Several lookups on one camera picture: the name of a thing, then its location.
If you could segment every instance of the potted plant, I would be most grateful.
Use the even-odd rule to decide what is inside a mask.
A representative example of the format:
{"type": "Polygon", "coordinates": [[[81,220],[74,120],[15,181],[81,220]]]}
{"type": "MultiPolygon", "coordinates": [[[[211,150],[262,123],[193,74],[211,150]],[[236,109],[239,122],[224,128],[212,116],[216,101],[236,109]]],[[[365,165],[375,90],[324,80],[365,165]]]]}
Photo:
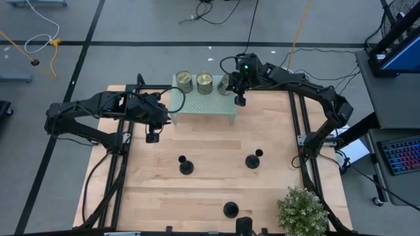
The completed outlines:
{"type": "Polygon", "coordinates": [[[306,188],[288,187],[284,200],[277,201],[280,227],[290,236],[319,236],[327,229],[328,212],[319,198],[306,188]]]}

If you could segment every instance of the metal can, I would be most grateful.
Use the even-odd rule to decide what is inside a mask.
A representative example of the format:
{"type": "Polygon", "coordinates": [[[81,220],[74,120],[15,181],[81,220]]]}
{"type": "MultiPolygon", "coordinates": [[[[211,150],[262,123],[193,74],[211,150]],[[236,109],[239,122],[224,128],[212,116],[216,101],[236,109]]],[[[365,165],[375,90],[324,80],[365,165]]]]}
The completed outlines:
{"type": "Polygon", "coordinates": [[[213,76],[208,72],[201,72],[197,75],[197,91],[202,95],[210,94],[213,91],[213,76]]]}
{"type": "Polygon", "coordinates": [[[229,86],[229,75],[223,75],[219,84],[217,85],[217,90],[221,95],[229,95],[232,91],[227,91],[226,88],[229,86]]]}
{"type": "Polygon", "coordinates": [[[177,80],[177,86],[182,89],[185,93],[192,91],[192,76],[189,71],[182,70],[175,75],[177,80]]]}

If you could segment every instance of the white cable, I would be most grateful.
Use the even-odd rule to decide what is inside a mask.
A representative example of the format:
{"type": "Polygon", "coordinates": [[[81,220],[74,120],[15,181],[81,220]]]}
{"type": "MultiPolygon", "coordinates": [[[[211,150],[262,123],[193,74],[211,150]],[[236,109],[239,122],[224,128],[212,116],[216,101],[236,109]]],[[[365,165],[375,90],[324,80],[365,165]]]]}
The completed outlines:
{"type": "Polygon", "coordinates": [[[36,53],[36,52],[39,52],[40,50],[43,50],[52,40],[54,40],[56,37],[57,37],[57,35],[58,35],[58,32],[60,31],[60,26],[56,23],[56,22],[53,22],[52,20],[50,20],[50,19],[48,19],[48,18],[46,18],[45,16],[43,16],[43,15],[41,15],[39,12],[37,12],[36,10],[35,10],[35,8],[32,6],[32,4],[29,2],[29,0],[26,0],[26,2],[29,4],[29,6],[31,7],[31,9],[38,15],[38,16],[40,16],[42,19],[44,19],[44,20],[46,20],[46,21],[48,21],[48,22],[50,22],[50,23],[53,23],[54,25],[56,25],[57,26],[57,33],[55,33],[55,35],[54,35],[54,37],[51,37],[51,35],[48,35],[48,34],[46,34],[46,33],[42,33],[42,34],[39,34],[39,35],[36,35],[35,37],[32,37],[32,38],[30,38],[30,39],[28,39],[26,42],[25,42],[25,45],[24,45],[24,49],[25,49],[25,52],[27,52],[27,53],[29,53],[29,54],[33,54],[33,53],[36,53]],[[28,46],[28,43],[30,42],[30,41],[32,41],[32,40],[34,40],[34,39],[36,39],[36,38],[38,38],[38,37],[43,37],[43,36],[46,36],[46,37],[48,37],[49,39],[48,39],[48,41],[42,46],[42,47],[40,47],[39,49],[37,49],[37,50],[35,50],[35,51],[33,51],[33,52],[30,52],[30,51],[28,51],[28,49],[26,48],[27,46],[28,46]]]}

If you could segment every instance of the wooden table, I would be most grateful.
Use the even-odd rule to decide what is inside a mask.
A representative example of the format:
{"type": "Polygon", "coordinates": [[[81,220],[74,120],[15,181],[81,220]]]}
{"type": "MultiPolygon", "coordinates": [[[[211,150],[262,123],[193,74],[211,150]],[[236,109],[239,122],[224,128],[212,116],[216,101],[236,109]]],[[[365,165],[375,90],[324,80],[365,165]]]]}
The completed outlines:
{"type": "MultiPolygon", "coordinates": [[[[108,90],[124,88],[115,85],[108,90]]],[[[276,201],[286,196],[288,186],[303,186],[300,169],[291,166],[297,145],[289,96],[287,92],[250,91],[246,98],[246,107],[238,107],[234,126],[229,126],[225,117],[180,115],[177,125],[165,126],[159,143],[147,144],[144,125],[135,125],[117,230],[165,231],[166,226],[172,226],[173,231],[235,232],[236,219],[223,214],[224,204],[233,201],[240,208],[238,217],[253,219],[255,231],[266,227],[270,233],[284,232],[278,227],[276,201]],[[245,158],[257,148],[264,155],[260,166],[251,170],[245,158]],[[189,176],[179,171],[180,155],[195,166],[189,176]]],[[[166,92],[161,102],[169,105],[169,99],[166,92]]],[[[326,119],[322,107],[310,99],[306,106],[310,125],[316,130],[326,119]]],[[[299,115],[303,132],[301,112],[299,115]]],[[[98,128],[115,132],[117,121],[101,119],[98,128]]],[[[321,153],[334,158],[333,148],[324,147],[321,153]]],[[[102,146],[93,148],[87,175],[104,154],[102,146]]],[[[87,215],[104,195],[110,159],[91,178],[87,215]]],[[[321,157],[317,160],[325,201],[351,228],[337,164],[321,157]]],[[[81,223],[80,200],[74,225],[81,223]]]]}

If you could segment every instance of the caster wheel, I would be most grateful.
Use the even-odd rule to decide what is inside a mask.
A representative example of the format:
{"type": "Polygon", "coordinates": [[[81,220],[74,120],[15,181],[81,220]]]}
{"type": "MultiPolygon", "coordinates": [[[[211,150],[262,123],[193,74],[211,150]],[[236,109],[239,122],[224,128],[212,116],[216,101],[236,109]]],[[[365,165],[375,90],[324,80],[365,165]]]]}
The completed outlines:
{"type": "Polygon", "coordinates": [[[372,199],[372,203],[375,204],[375,205],[377,205],[378,207],[383,206],[383,202],[381,200],[379,200],[379,198],[377,198],[377,197],[374,197],[372,199]]]}
{"type": "Polygon", "coordinates": [[[13,110],[11,108],[9,108],[7,110],[7,116],[11,116],[11,115],[13,115],[13,110]]]}

